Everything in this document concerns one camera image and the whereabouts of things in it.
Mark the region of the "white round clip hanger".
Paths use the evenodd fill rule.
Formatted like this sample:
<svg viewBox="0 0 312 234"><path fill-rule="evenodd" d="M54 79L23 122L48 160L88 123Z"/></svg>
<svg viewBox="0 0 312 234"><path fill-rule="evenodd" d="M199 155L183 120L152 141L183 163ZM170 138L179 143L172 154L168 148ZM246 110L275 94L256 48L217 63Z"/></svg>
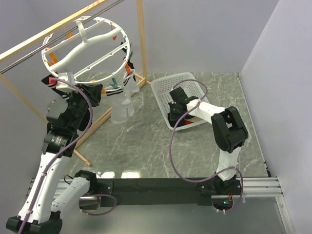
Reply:
<svg viewBox="0 0 312 234"><path fill-rule="evenodd" d="M93 23L89 27L84 27L83 23L86 22L87 20L90 20L90 16L82 16L75 20L75 23L78 27L78 33L72 35L71 37L61 41L59 44L49 48L48 47L48 42L51 42L51 37L53 34L48 35L44 41L43 41L43 49L41 51L41 58L42 61L46 67L46 69L54 76L58 77L57 72L60 71L60 69L64 68L67 66L73 59L75 59L80 53L86 51L87 49L90 49L94 45L99 45L100 43L104 43L105 41L109 39L116 40L118 35L122 35L122 44L118 45L114 49L112 49L110 52L107 54L101 56L100 58L96 59L93 61L91 64L85 66L84 68L80 69L78 72L74 73L74 78L75 78L75 83L76 84L100 84L103 83L104 81L113 78L118 72L121 71L122 68L126 66L128 61L133 55L133 52L131 51L131 43L130 40L125 33L125 31L115 22L105 19L102 17L95 17L93 20L95 23ZM88 33L97 29L98 27L102 26L103 24L107 24L110 26L111 30L107 33L104 34L99 34L93 37L89 37ZM62 47L68 45L69 43L73 42L76 39L81 39L82 42L80 42L77 46L75 46L69 53L62 59L58 61L48 61L47 56L54 53L56 50L61 49ZM86 72L89 72L92 68L98 66L105 60L111 58L114 56L117 52L119 51L124 51L125 52L125 58L122 60L122 64L110 75L101 78L101 79L95 79L93 81L78 81L78 77L83 75Z"/></svg>

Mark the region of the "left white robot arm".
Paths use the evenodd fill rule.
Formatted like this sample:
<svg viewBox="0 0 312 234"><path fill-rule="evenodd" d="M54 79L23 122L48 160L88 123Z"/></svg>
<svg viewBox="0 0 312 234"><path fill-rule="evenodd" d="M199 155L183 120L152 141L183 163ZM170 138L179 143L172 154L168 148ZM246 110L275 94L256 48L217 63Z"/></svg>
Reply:
<svg viewBox="0 0 312 234"><path fill-rule="evenodd" d="M80 84L49 104L39 170L19 214L8 218L8 230L17 234L58 234L65 210L82 195L96 193L95 173L81 170L75 175L74 183L54 199L61 174L82 137L78 131L85 134L92 124L92 110L101 101L102 88L102 85Z"/></svg>

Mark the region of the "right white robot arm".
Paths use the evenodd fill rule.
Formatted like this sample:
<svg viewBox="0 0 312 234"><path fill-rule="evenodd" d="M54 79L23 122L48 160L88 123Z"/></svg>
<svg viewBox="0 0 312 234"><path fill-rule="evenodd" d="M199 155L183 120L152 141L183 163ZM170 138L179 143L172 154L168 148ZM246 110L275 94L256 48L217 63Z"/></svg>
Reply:
<svg viewBox="0 0 312 234"><path fill-rule="evenodd" d="M180 127L192 117L198 117L212 125L214 140L220 149L215 174L207 179L195 180L197 187L213 195L224 195L240 187L236 179L236 165L239 152L249 135L239 111L233 106L218 107L204 102L202 98L188 97L181 87L173 89L170 96L173 101L169 103L168 118L173 128Z"/></svg>

